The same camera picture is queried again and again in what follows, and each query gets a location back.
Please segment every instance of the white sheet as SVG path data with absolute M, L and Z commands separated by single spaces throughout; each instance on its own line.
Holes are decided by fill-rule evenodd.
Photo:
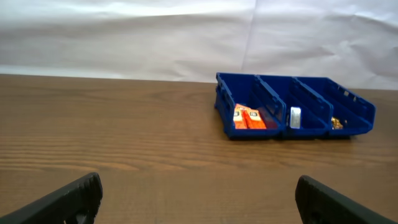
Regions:
M 398 2 L 0 1 L 0 73 L 215 82 L 326 76 L 398 90 Z

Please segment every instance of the blue plastic storage bin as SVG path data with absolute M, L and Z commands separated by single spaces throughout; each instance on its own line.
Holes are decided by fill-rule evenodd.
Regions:
M 220 112 L 224 132 L 229 138 L 269 138 L 281 133 L 285 105 L 258 76 L 217 73 L 216 77 L 215 108 Z M 236 103 L 259 110 L 267 129 L 235 129 L 233 115 Z
M 340 120 L 343 129 L 332 129 L 330 125 L 330 136 L 350 136 L 372 130 L 376 114 L 376 107 L 373 104 L 329 78 L 297 78 L 333 105 L 331 116 Z
M 329 131 L 332 105 L 322 96 L 308 88 L 294 77 L 260 75 L 259 78 L 268 84 L 286 104 L 283 114 L 283 136 L 314 138 L 324 136 Z M 287 124 L 291 107 L 301 108 L 301 127 L 292 129 Z

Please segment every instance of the gold object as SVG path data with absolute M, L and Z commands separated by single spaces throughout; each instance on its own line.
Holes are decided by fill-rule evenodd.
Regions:
M 331 117 L 331 124 L 333 125 L 333 129 L 343 129 L 343 125 L 340 123 L 340 120 L 335 117 Z

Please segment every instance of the white fabric curtain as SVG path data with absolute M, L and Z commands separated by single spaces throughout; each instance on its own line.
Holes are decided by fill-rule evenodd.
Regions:
M 0 73 L 215 82 L 216 72 L 398 90 L 398 1 L 3 0 Z

